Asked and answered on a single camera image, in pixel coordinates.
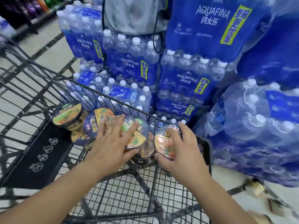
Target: barcode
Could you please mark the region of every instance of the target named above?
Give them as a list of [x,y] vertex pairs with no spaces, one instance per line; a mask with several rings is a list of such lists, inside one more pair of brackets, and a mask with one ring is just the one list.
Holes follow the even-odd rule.
[[132,93],[132,95],[130,97],[130,100],[135,101],[136,100],[136,95],[137,95],[137,93]]

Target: right hand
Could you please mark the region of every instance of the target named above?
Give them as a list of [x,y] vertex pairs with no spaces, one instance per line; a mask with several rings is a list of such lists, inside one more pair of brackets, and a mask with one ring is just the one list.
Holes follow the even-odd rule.
[[179,123],[183,140],[179,133],[169,128],[171,139],[176,149],[176,157],[170,161],[162,154],[156,153],[155,157],[163,168],[169,171],[174,178],[190,191],[198,184],[205,184],[212,179],[204,158],[197,146],[195,134],[183,123]]

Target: finger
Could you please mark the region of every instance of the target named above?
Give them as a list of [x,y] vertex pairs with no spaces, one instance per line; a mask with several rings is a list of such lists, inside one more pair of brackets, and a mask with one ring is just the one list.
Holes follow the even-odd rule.
[[114,128],[114,125],[115,125],[117,119],[118,119],[118,116],[115,116],[115,117],[113,118],[112,122],[109,124],[109,128],[107,129],[105,135],[109,136],[109,135],[112,134],[112,132],[113,132],[113,128]]
[[135,156],[140,150],[139,149],[134,149],[134,150],[130,150],[128,152],[126,152],[123,155],[123,162],[128,162],[129,159],[131,159],[133,156]]
[[164,157],[163,155],[156,153],[155,158],[158,160],[159,164],[171,173],[173,162]]
[[99,139],[101,139],[104,136],[104,128],[105,128],[106,121],[107,121],[107,117],[104,117],[102,119],[102,121],[100,122],[100,124],[98,126],[96,141],[98,141]]
[[191,133],[192,131],[187,127],[185,124],[179,122],[178,125],[181,128],[182,134],[183,134],[183,141],[184,142],[190,142],[192,140]]
[[175,131],[174,129],[172,129],[172,128],[168,128],[167,132],[170,134],[170,137],[171,137],[171,139],[172,139],[172,141],[174,143],[174,146],[176,148],[178,148],[179,145],[181,143],[183,143],[182,139],[181,139],[181,136],[179,135],[179,133],[177,131]]
[[134,131],[137,129],[139,125],[139,121],[135,121],[133,125],[125,132],[125,134],[122,136],[122,141],[127,144],[133,137]]
[[112,134],[115,135],[115,136],[120,136],[121,134],[121,125],[123,124],[123,119],[125,118],[125,115],[124,114],[121,114],[116,122],[115,122],[115,125],[114,125],[114,128],[113,128],[113,131],[112,131]]

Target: tiled floor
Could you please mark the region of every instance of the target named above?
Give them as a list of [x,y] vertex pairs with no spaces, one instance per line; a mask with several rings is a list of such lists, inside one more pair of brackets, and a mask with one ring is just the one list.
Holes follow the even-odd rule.
[[[57,37],[60,34],[57,20],[53,20],[48,23],[46,26],[39,30],[38,35],[32,35],[22,41],[20,46],[24,51],[32,56],[39,51],[44,45],[48,44],[50,40],[54,37]],[[20,64],[20,61],[12,57],[17,64]],[[36,62],[50,70],[60,72],[71,60],[73,59],[73,54],[68,47],[68,44],[65,40],[65,37],[59,39],[53,46],[47,48],[45,52],[36,59]],[[10,63],[5,59],[0,59],[0,66],[8,68]],[[79,69],[79,60],[74,61],[71,64],[71,67],[74,71]],[[70,70],[66,70],[64,75],[70,76]],[[19,80],[28,83],[29,86],[24,86]],[[6,91],[2,96],[4,99],[1,100],[0,105],[5,107],[5,113],[0,114],[0,123],[6,125],[12,120],[12,116],[18,114],[22,108],[28,104],[28,99],[32,99],[43,87],[47,84],[47,79],[44,80],[39,76],[32,74],[28,69],[25,72],[21,72],[18,75],[18,79],[13,79],[14,87],[20,92],[24,97],[17,98],[18,96],[11,91]],[[58,95],[57,92],[52,90],[53,94],[47,94],[48,100],[46,101],[49,104],[57,104],[55,95]],[[36,111],[39,108],[32,107],[31,111]],[[36,128],[42,123],[44,119],[43,115],[37,115],[35,117],[22,117],[15,126],[14,130],[11,130],[8,134],[10,137],[18,135],[18,139],[21,141],[27,141],[34,133]],[[24,149],[24,145],[19,143],[9,144],[12,147]],[[81,153],[80,148],[73,148],[71,158],[77,159]],[[60,173],[63,174],[68,171],[66,166],[63,166],[60,170]],[[153,177],[155,173],[155,168],[148,167],[146,169],[141,169],[139,175],[145,181],[146,185],[149,188],[153,186]],[[226,190],[238,187],[243,184],[247,176],[238,173],[233,170],[221,168],[218,166],[213,166],[213,178],[219,182]],[[298,196],[298,189],[286,189],[285,187],[269,184],[271,189],[279,195],[286,203],[289,203],[295,210],[299,211],[299,203],[294,197],[294,194]],[[158,171],[158,180],[155,183],[155,193],[154,196],[157,198],[158,202],[162,205],[163,210],[167,213],[173,213],[184,208],[185,205],[194,205],[196,204],[195,199],[190,192],[186,190],[185,187],[178,184],[173,177],[165,175],[165,173],[159,169]],[[15,190],[16,195],[31,195],[35,191],[32,190]],[[269,215],[275,223],[286,223],[286,219],[271,215],[267,210],[265,201],[255,199],[252,196],[249,196],[246,192],[242,192],[233,196],[233,198],[243,207],[245,210],[253,210],[258,213],[263,213]],[[107,215],[107,214],[120,214],[120,213],[132,213],[132,212],[146,212],[149,206],[150,200],[146,195],[146,192],[140,187],[140,183],[136,178],[125,175],[103,183],[97,184],[91,191],[85,196],[86,202],[91,209],[92,213],[98,215]],[[0,201],[0,205],[7,203],[8,201]],[[81,209],[82,202],[72,210],[72,213],[75,215],[83,215],[83,210]],[[205,214],[202,215],[202,220],[207,222],[208,218]],[[183,218],[178,218],[175,220],[177,223],[187,222],[199,223],[198,218],[200,217],[200,211],[193,213],[193,217],[186,216]],[[140,220],[143,223],[158,223],[156,219],[153,218],[143,218]],[[128,222],[121,221],[120,223],[133,223],[132,220]]]

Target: instant noodle cup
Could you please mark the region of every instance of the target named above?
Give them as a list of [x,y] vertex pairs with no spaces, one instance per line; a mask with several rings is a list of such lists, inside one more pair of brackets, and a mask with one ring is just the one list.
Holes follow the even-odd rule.
[[131,158],[131,161],[138,166],[147,166],[153,161],[154,148],[154,135],[150,132],[146,142],[138,147],[140,152]]
[[71,134],[71,141],[74,143],[74,145],[83,146],[86,150],[90,150],[95,139],[88,136],[86,133],[73,131]]
[[127,130],[133,125],[135,121],[139,122],[137,129],[133,133],[132,139],[126,145],[126,149],[133,149],[140,147],[145,143],[149,136],[149,126],[147,122],[139,116],[126,116],[123,120],[121,126],[121,135],[123,135]]
[[154,146],[156,152],[162,154],[163,156],[165,156],[170,160],[173,160],[176,157],[176,149],[174,147],[170,134],[166,131],[169,128],[178,131],[180,135],[182,134],[179,126],[165,125],[156,132],[155,139],[154,139]]
[[56,126],[61,126],[69,131],[83,132],[83,121],[88,112],[77,100],[62,104],[53,113],[52,122]]
[[108,120],[113,119],[114,113],[108,108],[99,108],[92,111],[84,120],[84,132],[92,138],[97,137],[100,122],[108,117]]

